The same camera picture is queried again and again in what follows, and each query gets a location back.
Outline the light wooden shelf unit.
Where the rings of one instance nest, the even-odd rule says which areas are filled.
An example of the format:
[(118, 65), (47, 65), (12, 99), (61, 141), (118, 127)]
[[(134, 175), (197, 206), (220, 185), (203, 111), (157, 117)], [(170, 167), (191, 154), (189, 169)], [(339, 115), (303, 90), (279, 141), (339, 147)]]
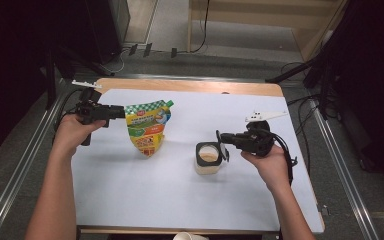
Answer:
[(328, 31), (341, 21), (349, 0), (189, 0), (187, 51), (192, 21), (291, 28), (303, 60), (310, 60)]

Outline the black cup with cream contents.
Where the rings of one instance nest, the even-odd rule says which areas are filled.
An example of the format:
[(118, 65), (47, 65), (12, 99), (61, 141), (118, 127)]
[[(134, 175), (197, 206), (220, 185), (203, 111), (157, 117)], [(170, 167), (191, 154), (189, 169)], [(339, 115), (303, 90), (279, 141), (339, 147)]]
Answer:
[(199, 175), (216, 174), (223, 161), (229, 161), (230, 154), (216, 131), (216, 142), (200, 142), (196, 145), (195, 171)]

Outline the white table mat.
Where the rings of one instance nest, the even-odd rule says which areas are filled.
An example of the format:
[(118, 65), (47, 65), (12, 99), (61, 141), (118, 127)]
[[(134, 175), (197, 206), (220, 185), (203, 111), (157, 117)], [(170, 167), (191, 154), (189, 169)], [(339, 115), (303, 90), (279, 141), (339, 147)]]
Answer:
[(171, 100), (171, 119), (151, 157), (132, 144), (124, 120), (95, 131), (77, 149), (72, 171), (77, 223), (84, 228), (156, 228), (269, 232), (279, 228), (273, 198), (255, 167), (230, 146), (229, 161), (212, 175), (195, 171), (196, 146), (218, 132), (239, 133), (255, 111), (275, 112), (271, 130), (295, 159), (297, 138), (282, 97), (112, 89), (101, 103)]

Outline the yellow seasoning refill pouch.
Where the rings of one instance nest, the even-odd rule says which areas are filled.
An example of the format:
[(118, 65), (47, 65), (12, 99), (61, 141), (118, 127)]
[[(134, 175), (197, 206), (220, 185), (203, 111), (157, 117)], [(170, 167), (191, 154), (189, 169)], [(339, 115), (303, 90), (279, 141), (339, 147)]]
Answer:
[(173, 105), (171, 100), (159, 100), (124, 108), (130, 140), (144, 156), (151, 157), (160, 148)]

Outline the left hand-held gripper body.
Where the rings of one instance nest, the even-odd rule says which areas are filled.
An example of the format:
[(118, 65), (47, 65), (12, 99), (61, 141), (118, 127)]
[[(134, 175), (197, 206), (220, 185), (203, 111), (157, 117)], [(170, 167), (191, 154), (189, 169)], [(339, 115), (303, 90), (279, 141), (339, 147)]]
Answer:
[(72, 84), (82, 87), (79, 102), (75, 105), (75, 113), (81, 118), (83, 125), (89, 125), (96, 120), (108, 121), (109, 107), (99, 104), (102, 94), (99, 89), (101, 85), (73, 80)]

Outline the person's left hand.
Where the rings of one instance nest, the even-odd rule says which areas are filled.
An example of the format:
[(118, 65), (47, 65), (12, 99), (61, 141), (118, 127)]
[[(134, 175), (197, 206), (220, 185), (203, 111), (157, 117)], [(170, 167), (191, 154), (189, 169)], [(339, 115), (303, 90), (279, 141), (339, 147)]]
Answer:
[(73, 156), (76, 148), (95, 130), (106, 124), (105, 120), (97, 120), (90, 124), (82, 124), (82, 117), (69, 114), (62, 118), (57, 129), (52, 152), (58, 156)]

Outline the black curtain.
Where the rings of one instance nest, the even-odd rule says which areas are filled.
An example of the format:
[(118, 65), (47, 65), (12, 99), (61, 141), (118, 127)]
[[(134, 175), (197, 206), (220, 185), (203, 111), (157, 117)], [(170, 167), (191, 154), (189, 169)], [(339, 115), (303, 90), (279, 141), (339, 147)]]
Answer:
[(384, 172), (384, 0), (348, 0), (322, 56), (363, 166)]
[(99, 67), (119, 54), (108, 0), (0, 0), (0, 146), (47, 93), (45, 52), (54, 46)]

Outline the grey cabinet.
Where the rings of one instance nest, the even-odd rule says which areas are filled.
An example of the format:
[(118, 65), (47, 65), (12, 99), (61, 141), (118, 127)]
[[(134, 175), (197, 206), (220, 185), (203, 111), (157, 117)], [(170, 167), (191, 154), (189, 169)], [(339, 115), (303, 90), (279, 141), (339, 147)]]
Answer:
[(127, 0), (108, 0), (119, 43), (123, 44), (130, 23)]

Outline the white cup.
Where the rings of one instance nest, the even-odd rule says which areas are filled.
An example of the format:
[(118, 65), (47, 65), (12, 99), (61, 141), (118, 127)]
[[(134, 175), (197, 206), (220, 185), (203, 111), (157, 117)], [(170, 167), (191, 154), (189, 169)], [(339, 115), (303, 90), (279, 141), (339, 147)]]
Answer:
[(179, 232), (173, 237), (173, 240), (209, 240), (209, 238), (189, 232)]

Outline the person's right hand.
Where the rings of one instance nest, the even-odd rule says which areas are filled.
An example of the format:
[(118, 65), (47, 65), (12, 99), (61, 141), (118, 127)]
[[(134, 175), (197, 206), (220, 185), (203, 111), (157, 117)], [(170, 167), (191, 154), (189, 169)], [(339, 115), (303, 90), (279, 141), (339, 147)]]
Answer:
[(272, 194), (290, 190), (284, 151), (274, 145), (265, 157), (242, 151), (241, 156), (254, 165)]

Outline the metal frame rail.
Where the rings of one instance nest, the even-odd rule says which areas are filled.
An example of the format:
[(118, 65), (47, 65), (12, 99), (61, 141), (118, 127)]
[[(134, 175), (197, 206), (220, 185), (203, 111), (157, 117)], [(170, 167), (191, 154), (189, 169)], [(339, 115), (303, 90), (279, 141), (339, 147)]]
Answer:
[(43, 139), (54, 121), (57, 111), (61, 106), (68, 83), (62, 79), (56, 84), (57, 97), (49, 110), (46, 110), (38, 123), (35, 131), (30, 138), (23, 155), (20, 157), (9, 181), (7, 182), (2, 194), (0, 195), (0, 228), (10, 211), (15, 198), (27, 176), (27, 173), (37, 155)]
[(97, 82), (101, 78), (110, 79), (165, 79), (165, 80), (184, 80), (184, 81), (217, 81), (217, 82), (240, 82), (240, 83), (266, 83), (265, 79), (254, 78), (231, 78), (231, 77), (214, 77), (214, 76), (176, 76), (176, 75), (152, 75), (152, 74), (124, 74), (115, 76), (81, 76), (75, 80), (78, 82)]
[(380, 240), (376, 228), (373, 224), (372, 218), (370, 216), (370, 213), (367, 210), (366, 205), (354, 182), (354, 179), (347, 167), (346, 161), (330, 128), (329, 122), (323, 118), (319, 110), (318, 101), (311, 100), (310, 106), (314, 109), (314, 116), (317, 121), (317, 125), (324, 138), (333, 164), (335, 166), (344, 192), (351, 206), (353, 215), (359, 225), (364, 240)]

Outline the black stand leg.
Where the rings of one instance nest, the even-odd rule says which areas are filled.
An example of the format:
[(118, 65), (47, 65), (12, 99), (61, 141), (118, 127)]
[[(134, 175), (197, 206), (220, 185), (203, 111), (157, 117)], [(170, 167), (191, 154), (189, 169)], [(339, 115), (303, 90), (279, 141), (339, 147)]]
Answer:
[(265, 82), (266, 83), (273, 83), (273, 84), (278, 84), (286, 79), (288, 79), (289, 77), (292, 77), (300, 72), (303, 72), (304, 70), (312, 67), (314, 65), (314, 63), (317, 61), (316, 58), (313, 58), (307, 62), (304, 62), (304, 63), (300, 63), (298, 66), (292, 68), (291, 70), (285, 72), (285, 73), (281, 73), (279, 76), (277, 77), (274, 77), (274, 78), (270, 78), (270, 79), (266, 79)]
[(70, 79), (75, 76), (75, 71), (71, 65), (71, 62), (75, 61), (82, 66), (92, 70), (101, 76), (110, 76), (110, 72), (104, 70), (102, 67), (94, 64), (81, 57), (73, 50), (63, 47), (54, 46), (49, 47), (45, 52), (45, 69), (46, 69), (46, 83), (47, 83), (47, 104), (46, 109), (49, 110), (56, 101), (56, 77), (55, 69), (58, 69), (63, 74), (67, 75)]

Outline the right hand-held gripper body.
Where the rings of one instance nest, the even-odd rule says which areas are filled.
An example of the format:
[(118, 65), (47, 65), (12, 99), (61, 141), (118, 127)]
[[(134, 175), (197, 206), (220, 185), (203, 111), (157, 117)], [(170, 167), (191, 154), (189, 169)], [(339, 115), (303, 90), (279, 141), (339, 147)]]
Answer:
[(287, 145), (284, 140), (270, 130), (269, 119), (285, 116), (285, 112), (257, 112), (245, 118), (246, 131), (239, 133), (236, 138), (236, 147), (257, 156), (264, 157), (272, 149), (277, 141), (284, 152), (287, 152)]

